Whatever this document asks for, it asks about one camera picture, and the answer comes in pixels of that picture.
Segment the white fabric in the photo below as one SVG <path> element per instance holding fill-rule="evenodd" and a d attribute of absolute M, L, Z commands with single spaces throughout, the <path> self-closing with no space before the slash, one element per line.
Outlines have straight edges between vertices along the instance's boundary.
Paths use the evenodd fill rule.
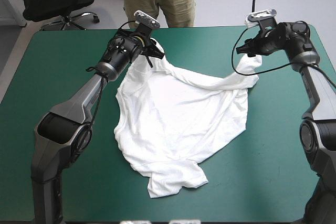
<path fill-rule="evenodd" d="M 245 130 L 247 88 L 257 76 L 222 79 L 144 56 L 130 66 L 118 88 L 120 121 L 115 139 L 125 159 L 149 177 L 151 198 L 177 194 L 182 186 L 208 182 L 197 165 Z M 261 56 L 242 57 L 237 69 L 252 73 Z"/>

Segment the black cable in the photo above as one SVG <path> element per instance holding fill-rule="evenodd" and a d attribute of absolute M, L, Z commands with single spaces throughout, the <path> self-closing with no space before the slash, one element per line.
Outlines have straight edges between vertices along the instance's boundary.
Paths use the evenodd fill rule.
<path fill-rule="evenodd" d="M 336 89 L 336 84 L 327 76 L 327 74 L 322 70 L 320 69 L 318 66 L 314 65 L 314 64 L 308 64 L 308 63 L 304 63 L 304 62 L 291 62 L 291 63 L 287 63 L 287 64 L 284 64 L 280 67 L 276 67 L 276 68 L 271 68 L 271 69 L 268 69 L 268 70 L 265 70 L 265 71 L 261 71 L 261 72 L 256 72 L 256 73 L 240 73 L 237 71 L 237 69 L 235 68 L 235 65 L 234 65 L 234 51 L 235 51 L 235 48 L 237 46 L 237 44 L 239 43 L 240 39 L 242 38 L 242 36 L 244 35 L 244 33 L 248 30 L 248 28 L 246 28 L 242 33 L 241 35 L 239 36 L 239 38 L 237 39 L 236 43 L 234 44 L 233 46 L 233 49 L 232 49 L 232 54 L 231 54 L 231 66 L 233 68 L 233 70 L 241 75 L 241 76 L 254 76 L 256 74 L 261 74 L 261 73 L 267 73 L 267 72 L 271 72 L 271 71 L 275 71 L 275 70 L 278 70 L 278 69 L 281 69 L 281 68 L 284 68 L 284 67 L 287 67 L 287 66 L 290 66 L 290 65 L 294 65 L 294 64 L 298 64 L 298 65 L 302 65 L 302 66 L 306 66 L 306 67 L 310 67 L 310 68 L 313 68 L 315 70 L 317 70 L 318 72 L 320 72 L 325 78 L 326 80 Z"/>
<path fill-rule="evenodd" d="M 135 20 L 131 20 L 131 21 L 127 21 L 127 22 L 125 22 L 124 24 L 122 24 L 120 27 L 119 27 L 119 29 L 121 29 L 124 25 L 127 25 L 128 23 L 135 23 Z"/>
<path fill-rule="evenodd" d="M 96 115 L 97 115 L 97 112 L 98 112 L 98 108 L 99 108 L 99 104 L 100 104 L 101 96 L 102 96 L 102 94 L 103 94 L 104 80 L 106 80 L 106 82 L 109 82 L 109 79 L 108 79 L 108 77 L 107 77 L 107 74 L 101 72 L 101 71 L 100 71 L 99 69 L 97 69 L 96 67 L 89 67 L 89 68 L 86 69 L 86 72 L 91 72 L 92 70 L 95 70 L 95 71 L 96 71 L 96 74 L 98 74 L 98 75 L 101 76 L 101 79 L 100 79 L 100 91 L 99 91 L 99 95 L 98 95 L 98 99 L 97 99 L 97 105 L 96 105 L 95 111 L 94 111 L 94 113 L 93 113 L 92 119 L 91 119 L 91 121 L 90 121 L 89 129 L 92 128 L 92 125 L 93 125 L 93 123 L 94 123 L 94 120 L 95 120 Z"/>

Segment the silver bracket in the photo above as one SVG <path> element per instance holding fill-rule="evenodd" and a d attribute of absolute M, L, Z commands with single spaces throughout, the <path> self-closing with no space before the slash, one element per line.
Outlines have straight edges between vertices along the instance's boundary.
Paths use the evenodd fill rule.
<path fill-rule="evenodd" d="M 134 13 L 135 21 L 140 24 L 144 24 L 145 26 L 151 28 L 152 30 L 157 30 L 160 28 L 160 23 L 155 19 L 149 16 L 148 14 L 138 10 Z"/>

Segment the khaki pants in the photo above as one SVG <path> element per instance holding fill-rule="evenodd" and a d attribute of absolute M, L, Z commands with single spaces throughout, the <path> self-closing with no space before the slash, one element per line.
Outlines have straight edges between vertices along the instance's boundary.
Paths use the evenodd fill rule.
<path fill-rule="evenodd" d="M 159 8 L 169 27 L 193 27 L 195 0 L 124 0 L 124 10 L 128 20 L 134 20 L 134 12 L 141 10 L 153 18 L 159 15 Z"/>

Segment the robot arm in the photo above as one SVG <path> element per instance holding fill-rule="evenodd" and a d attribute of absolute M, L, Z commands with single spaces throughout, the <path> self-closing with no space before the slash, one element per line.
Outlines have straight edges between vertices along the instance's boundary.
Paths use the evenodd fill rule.
<path fill-rule="evenodd" d="M 35 128 L 31 163 L 36 224 L 62 222 L 61 173 L 74 163 L 92 137 L 91 108 L 110 81 L 118 78 L 139 54 L 162 59 L 164 54 L 150 39 L 160 24 L 147 14 L 135 12 L 138 28 L 119 29 L 109 41 L 94 76 L 69 100 L 55 105 Z"/>
<path fill-rule="evenodd" d="M 237 48 L 250 57 L 284 50 L 292 69 L 301 74 L 310 101 L 303 114 L 300 138 L 310 167 L 320 177 L 304 218 L 296 223 L 336 223 L 336 93 L 318 71 L 320 57 L 305 22 L 276 23 L 275 10 L 250 14 L 247 26 L 258 25 L 260 32 Z"/>

